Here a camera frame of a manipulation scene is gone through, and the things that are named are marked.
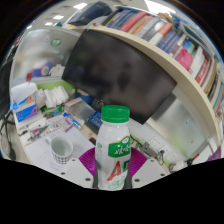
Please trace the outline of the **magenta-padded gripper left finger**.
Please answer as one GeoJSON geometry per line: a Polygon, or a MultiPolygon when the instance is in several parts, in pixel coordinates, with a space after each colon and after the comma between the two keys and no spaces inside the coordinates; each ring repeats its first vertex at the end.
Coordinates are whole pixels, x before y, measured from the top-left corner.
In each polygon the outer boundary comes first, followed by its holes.
{"type": "Polygon", "coordinates": [[[95,149],[89,149],[79,158],[71,158],[62,168],[59,176],[84,188],[96,187],[97,165],[95,149]]]}

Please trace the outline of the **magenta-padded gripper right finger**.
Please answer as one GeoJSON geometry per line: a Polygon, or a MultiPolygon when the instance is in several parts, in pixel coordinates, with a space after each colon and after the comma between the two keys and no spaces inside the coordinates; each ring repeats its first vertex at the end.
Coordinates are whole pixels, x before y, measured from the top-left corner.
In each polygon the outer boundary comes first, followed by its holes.
{"type": "Polygon", "coordinates": [[[155,159],[147,159],[137,149],[132,148],[129,161],[129,176],[131,186],[140,188],[165,177],[166,172],[155,159]]]}

